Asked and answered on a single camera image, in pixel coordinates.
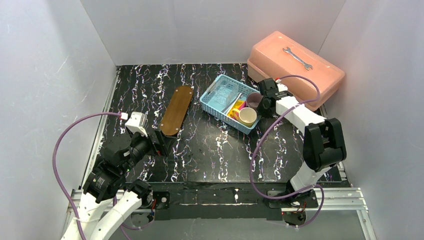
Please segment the brown wooden oval tray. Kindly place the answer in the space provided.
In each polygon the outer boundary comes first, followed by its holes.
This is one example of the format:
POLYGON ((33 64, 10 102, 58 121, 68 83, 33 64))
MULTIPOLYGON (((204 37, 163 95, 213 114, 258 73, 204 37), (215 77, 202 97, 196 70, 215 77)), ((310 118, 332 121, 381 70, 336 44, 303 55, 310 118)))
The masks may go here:
POLYGON ((174 90, 159 125, 160 131, 165 136, 174 136, 180 131, 189 109, 193 92, 191 85, 181 85, 174 90))

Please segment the cream yellow mug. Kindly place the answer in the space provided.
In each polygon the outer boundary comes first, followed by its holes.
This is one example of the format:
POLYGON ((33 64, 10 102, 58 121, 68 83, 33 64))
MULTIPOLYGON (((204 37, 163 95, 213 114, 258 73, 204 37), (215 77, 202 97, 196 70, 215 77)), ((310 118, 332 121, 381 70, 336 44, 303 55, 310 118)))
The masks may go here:
POLYGON ((244 107, 238 111, 238 117, 236 118, 236 121, 250 128, 256 122, 257 117, 257 112, 254 109, 250 107, 244 107))

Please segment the light blue plastic basket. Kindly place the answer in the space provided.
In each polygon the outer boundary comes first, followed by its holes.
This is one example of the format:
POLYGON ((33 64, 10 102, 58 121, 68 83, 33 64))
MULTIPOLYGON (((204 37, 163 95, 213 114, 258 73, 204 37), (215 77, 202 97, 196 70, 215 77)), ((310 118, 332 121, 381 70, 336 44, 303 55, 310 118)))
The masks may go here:
POLYGON ((259 91, 227 75, 221 74, 213 81, 200 97, 202 109, 223 123, 249 134, 258 124, 261 116, 256 118, 252 126, 248 127, 228 116, 229 107, 233 106, 236 98, 245 100, 251 93, 259 91))

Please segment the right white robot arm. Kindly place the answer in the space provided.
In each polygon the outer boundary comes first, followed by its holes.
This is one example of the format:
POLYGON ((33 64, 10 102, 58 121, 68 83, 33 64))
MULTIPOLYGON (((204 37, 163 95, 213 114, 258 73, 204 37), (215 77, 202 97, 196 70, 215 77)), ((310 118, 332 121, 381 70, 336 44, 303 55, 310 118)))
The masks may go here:
POLYGON ((266 78, 258 82, 262 100, 257 107, 261 115, 276 112, 277 120, 265 131, 252 158, 255 159, 267 135, 282 119, 288 120, 303 135, 303 163, 286 184, 284 193, 276 196, 260 195, 269 200, 287 200, 306 195, 328 170, 347 157, 341 122, 327 119, 308 109, 309 100, 298 101, 279 79, 266 78))

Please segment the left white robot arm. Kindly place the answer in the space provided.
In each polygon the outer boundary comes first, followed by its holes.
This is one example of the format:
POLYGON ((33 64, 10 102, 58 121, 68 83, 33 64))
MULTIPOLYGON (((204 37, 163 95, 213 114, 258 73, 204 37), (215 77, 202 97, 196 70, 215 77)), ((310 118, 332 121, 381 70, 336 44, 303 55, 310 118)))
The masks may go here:
POLYGON ((170 194, 154 192, 152 185, 137 179, 131 183, 126 175, 146 156, 169 156, 175 135, 155 131, 157 142, 139 130, 116 135, 105 143, 98 164, 89 173, 74 219, 62 236, 64 240, 107 240, 137 209, 147 209, 152 222, 155 210, 167 209, 170 194))

